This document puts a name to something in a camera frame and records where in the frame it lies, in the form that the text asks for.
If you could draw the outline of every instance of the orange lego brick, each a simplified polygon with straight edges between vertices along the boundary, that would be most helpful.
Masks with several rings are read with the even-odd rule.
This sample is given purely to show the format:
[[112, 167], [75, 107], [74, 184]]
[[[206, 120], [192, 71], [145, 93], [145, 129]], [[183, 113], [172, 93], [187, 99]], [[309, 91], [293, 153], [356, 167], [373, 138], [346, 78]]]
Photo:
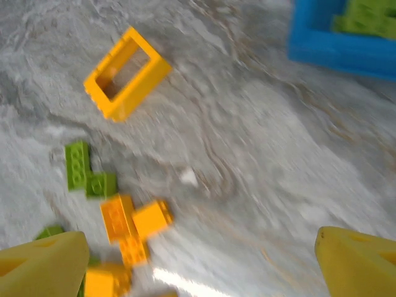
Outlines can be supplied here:
[[115, 195], [100, 206], [109, 242], [136, 235], [131, 213], [134, 211], [132, 199], [128, 195]]
[[119, 264], [104, 263], [87, 269], [85, 297], [119, 297], [131, 288], [132, 272]]
[[138, 236], [130, 236], [119, 241], [119, 249], [125, 266], [133, 267], [146, 264], [150, 259], [147, 243]]
[[[108, 98], [103, 90], [139, 48], [149, 56], [149, 62], [120, 92], [113, 98]], [[86, 78], [84, 87], [106, 119], [124, 121], [171, 69], [153, 47], [131, 27]]]
[[165, 201], [156, 200], [132, 214], [137, 234], [146, 239], [167, 228], [173, 222]]

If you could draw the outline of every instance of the lego stud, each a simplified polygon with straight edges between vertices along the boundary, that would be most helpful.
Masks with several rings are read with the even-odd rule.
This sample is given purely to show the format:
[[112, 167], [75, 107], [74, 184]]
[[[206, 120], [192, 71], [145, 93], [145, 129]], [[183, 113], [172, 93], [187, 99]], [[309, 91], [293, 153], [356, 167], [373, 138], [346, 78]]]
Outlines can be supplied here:
[[94, 179], [91, 182], [91, 188], [92, 188], [92, 192], [95, 195], [100, 195], [102, 193], [102, 191], [103, 191], [103, 186], [102, 186], [102, 184], [100, 182], [100, 179]]
[[78, 172], [78, 171], [73, 172], [72, 179], [73, 179], [74, 184], [80, 184], [82, 182], [83, 178], [84, 178], [84, 175], [81, 172]]
[[82, 151], [79, 147], [72, 147], [70, 154], [72, 155], [72, 158], [75, 159], [80, 159], [82, 157]]

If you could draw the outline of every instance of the building block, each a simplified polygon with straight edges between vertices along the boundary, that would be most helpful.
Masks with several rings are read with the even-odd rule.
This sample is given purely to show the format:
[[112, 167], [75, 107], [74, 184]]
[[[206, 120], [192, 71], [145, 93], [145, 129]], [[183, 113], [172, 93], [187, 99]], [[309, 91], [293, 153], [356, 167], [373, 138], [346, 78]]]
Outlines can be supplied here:
[[36, 238], [35, 240], [42, 239], [42, 238], [47, 238], [52, 235], [57, 235], [60, 233], [63, 233], [63, 227], [61, 225], [51, 225], [46, 227]]
[[87, 269], [85, 297], [119, 297], [131, 288], [132, 272], [122, 265], [104, 263]]
[[[139, 47], [150, 61], [114, 98], [108, 98], [103, 90]], [[86, 78], [84, 87], [106, 119], [124, 121], [170, 70], [171, 66], [131, 27]]]
[[85, 187], [90, 172], [88, 144], [84, 141], [65, 146], [67, 188], [69, 191]]
[[87, 177], [85, 195], [88, 199], [109, 197], [117, 193], [117, 177], [114, 173], [90, 174]]
[[322, 227], [315, 254], [332, 297], [396, 296], [396, 241]]
[[377, 28], [380, 37], [396, 40], [396, 18], [385, 17]]
[[384, 4], [384, 0], [349, 0], [345, 9], [344, 31], [376, 35], [377, 25], [385, 16]]
[[[88, 267], [94, 267], [98, 265], [100, 265], [100, 259], [98, 257], [90, 255], [88, 261]], [[77, 297], [84, 297], [84, 291], [85, 291], [85, 275], [84, 278], [82, 279], [79, 292], [77, 293]]]
[[65, 232], [2, 250], [0, 296], [76, 296], [88, 258], [83, 232]]
[[396, 41], [332, 32], [347, 0], [296, 0], [289, 39], [291, 60], [396, 81]]
[[167, 228], [173, 222], [165, 201], [156, 200], [142, 207], [132, 214], [139, 237], [145, 240], [161, 230]]
[[177, 292], [172, 292], [172, 293], [168, 293], [165, 295], [161, 295], [159, 297], [178, 297], [178, 294], [177, 294]]
[[131, 216], [134, 206], [130, 196], [117, 194], [101, 204], [100, 210], [109, 242], [137, 234]]
[[150, 259], [148, 248], [147, 243], [138, 236], [129, 236], [119, 241], [123, 263], [127, 267], [147, 264]]

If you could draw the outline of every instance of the yellow lego window frame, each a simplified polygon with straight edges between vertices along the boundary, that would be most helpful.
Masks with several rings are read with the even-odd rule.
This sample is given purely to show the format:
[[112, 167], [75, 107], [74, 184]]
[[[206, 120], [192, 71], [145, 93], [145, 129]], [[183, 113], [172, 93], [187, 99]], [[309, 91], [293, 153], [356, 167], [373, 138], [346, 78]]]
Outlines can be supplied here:
[[[139, 48], [149, 61], [114, 98], [108, 98], [105, 87]], [[124, 121], [170, 70], [171, 66], [131, 27], [86, 78], [84, 87], [106, 119]]]

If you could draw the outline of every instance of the yellow lego brick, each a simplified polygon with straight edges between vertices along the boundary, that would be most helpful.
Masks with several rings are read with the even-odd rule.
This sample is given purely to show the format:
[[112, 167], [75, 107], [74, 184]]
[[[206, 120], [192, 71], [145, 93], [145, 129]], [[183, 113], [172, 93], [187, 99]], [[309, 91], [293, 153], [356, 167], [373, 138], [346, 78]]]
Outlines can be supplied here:
[[88, 259], [83, 232], [65, 232], [0, 251], [0, 296], [77, 296]]
[[322, 227], [315, 253], [332, 297], [396, 296], [396, 241]]
[[146, 242], [138, 236], [130, 236], [119, 241], [119, 250], [125, 266], [133, 267], [146, 264], [150, 259], [150, 251]]
[[131, 213], [134, 211], [132, 199], [128, 195], [117, 194], [100, 206], [109, 242], [136, 234]]
[[161, 295], [159, 297], [178, 297], [178, 294], [176, 292], [172, 292], [165, 295]]
[[[139, 47], [149, 62], [114, 98], [108, 98], [103, 90]], [[170, 70], [171, 66], [131, 27], [86, 78], [84, 87], [106, 119], [124, 121]]]
[[119, 264], [104, 263], [87, 269], [85, 297], [119, 297], [131, 288], [132, 272]]
[[173, 222], [165, 201], [156, 200], [132, 214], [132, 218], [141, 239], [151, 237], [167, 228]]

